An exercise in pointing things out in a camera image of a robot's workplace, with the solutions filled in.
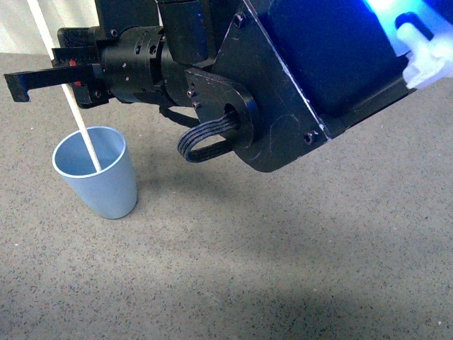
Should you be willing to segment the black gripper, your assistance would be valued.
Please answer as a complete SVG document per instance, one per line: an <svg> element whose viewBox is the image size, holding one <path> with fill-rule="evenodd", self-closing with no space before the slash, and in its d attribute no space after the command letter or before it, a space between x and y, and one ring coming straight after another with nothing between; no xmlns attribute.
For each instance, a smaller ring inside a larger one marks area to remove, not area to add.
<svg viewBox="0 0 453 340"><path fill-rule="evenodd" d="M53 52L51 69L5 74L15 102L29 102L29 90L70 84L76 103L89 109L109 102L105 82L101 79L98 49L91 28L60 28L59 47Z"/></svg>

